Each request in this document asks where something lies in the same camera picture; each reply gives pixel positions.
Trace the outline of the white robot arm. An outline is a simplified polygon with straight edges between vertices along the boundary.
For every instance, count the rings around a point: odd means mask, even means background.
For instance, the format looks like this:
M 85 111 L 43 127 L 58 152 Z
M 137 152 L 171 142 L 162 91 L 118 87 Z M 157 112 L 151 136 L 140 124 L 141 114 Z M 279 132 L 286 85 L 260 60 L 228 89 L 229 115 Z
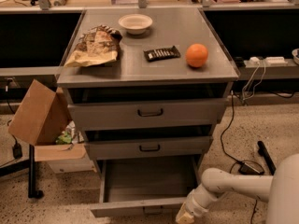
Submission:
M 206 169 L 201 184 L 180 207 L 177 224 L 193 224 L 229 191 L 268 203 L 265 224 L 299 224 L 299 154 L 284 159 L 273 175 L 233 175 L 218 168 Z

